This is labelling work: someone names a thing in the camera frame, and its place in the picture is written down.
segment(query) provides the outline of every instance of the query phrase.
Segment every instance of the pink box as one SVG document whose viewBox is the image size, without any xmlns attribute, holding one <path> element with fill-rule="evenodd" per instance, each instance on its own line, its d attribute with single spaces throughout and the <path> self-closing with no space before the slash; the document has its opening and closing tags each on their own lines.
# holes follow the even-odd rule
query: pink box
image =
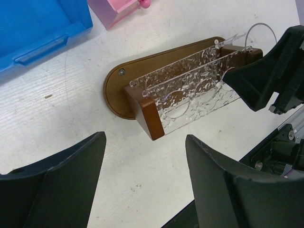
<svg viewBox="0 0 304 228">
<path fill-rule="evenodd" d="M 108 30 L 138 8 L 148 8 L 151 0 L 88 0 L 88 3 Z"/>
</svg>

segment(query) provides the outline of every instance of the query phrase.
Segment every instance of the wooden base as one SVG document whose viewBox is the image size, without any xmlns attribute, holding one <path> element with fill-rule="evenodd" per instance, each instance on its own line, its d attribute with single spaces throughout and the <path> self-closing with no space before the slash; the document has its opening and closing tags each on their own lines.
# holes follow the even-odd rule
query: wooden base
<svg viewBox="0 0 304 228">
<path fill-rule="evenodd" d="M 104 82 L 104 98 L 108 107 L 117 116 L 123 119 L 134 120 L 135 115 L 124 91 L 124 88 L 129 85 L 130 81 L 205 48 L 209 48 L 214 45 L 215 40 L 218 40 L 218 42 L 224 41 L 223 38 L 213 37 L 118 65 L 111 70 Z M 121 76 L 119 74 L 120 70 L 124 72 L 124 75 Z"/>
</svg>

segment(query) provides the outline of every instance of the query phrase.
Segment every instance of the white wood grain surface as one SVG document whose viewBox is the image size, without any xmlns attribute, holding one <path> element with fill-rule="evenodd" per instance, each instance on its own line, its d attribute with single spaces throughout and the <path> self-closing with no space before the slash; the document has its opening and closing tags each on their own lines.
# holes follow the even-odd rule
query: white wood grain surface
<svg viewBox="0 0 304 228">
<path fill-rule="evenodd" d="M 110 31 L 92 18 L 81 44 L 0 81 L 2 174 L 106 132 L 89 228 L 161 227 L 193 200 L 187 134 L 238 160 L 290 115 L 254 113 L 238 100 L 152 142 L 137 122 L 108 110 L 102 85 L 120 63 L 257 22 L 281 37 L 299 24 L 295 0 L 153 0 Z"/>
</svg>

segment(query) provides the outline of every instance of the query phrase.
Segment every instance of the blue container handle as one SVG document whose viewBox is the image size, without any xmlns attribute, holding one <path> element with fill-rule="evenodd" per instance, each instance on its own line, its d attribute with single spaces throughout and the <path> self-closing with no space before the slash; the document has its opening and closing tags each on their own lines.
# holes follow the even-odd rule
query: blue container handle
<svg viewBox="0 0 304 228">
<path fill-rule="evenodd" d="M 30 65 L 33 62 L 36 62 L 37 60 L 51 54 L 52 52 L 65 47 L 67 45 L 68 38 L 68 35 L 63 35 L 57 39 L 54 39 L 51 42 L 16 58 L 15 62 L 24 66 Z"/>
</svg>

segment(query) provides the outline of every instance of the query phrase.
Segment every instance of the blue plastic bin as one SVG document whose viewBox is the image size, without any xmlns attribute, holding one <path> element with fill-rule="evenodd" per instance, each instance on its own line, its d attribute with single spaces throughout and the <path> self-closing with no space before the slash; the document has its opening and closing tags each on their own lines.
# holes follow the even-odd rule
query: blue plastic bin
<svg viewBox="0 0 304 228">
<path fill-rule="evenodd" d="M 86 0 L 0 0 L 0 72 L 29 65 L 92 26 Z"/>
</svg>

